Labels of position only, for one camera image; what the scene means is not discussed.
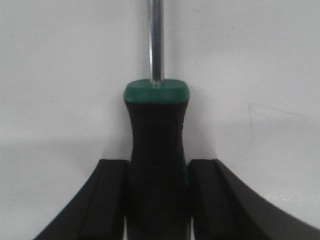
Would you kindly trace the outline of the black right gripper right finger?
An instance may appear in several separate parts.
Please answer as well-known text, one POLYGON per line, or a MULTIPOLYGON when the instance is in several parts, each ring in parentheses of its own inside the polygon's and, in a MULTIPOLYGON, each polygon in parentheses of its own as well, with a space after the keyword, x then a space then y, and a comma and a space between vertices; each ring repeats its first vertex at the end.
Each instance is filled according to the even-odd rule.
POLYGON ((258 195, 218 159, 188 165, 196 240, 318 240, 319 229, 258 195))

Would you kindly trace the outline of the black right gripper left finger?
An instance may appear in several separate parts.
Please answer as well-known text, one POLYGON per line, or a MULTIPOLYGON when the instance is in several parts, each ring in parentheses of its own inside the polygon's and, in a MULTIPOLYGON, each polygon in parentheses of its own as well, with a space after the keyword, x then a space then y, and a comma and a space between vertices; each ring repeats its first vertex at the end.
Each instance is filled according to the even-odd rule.
POLYGON ((101 159, 86 183, 37 240, 121 240, 128 161, 101 159))

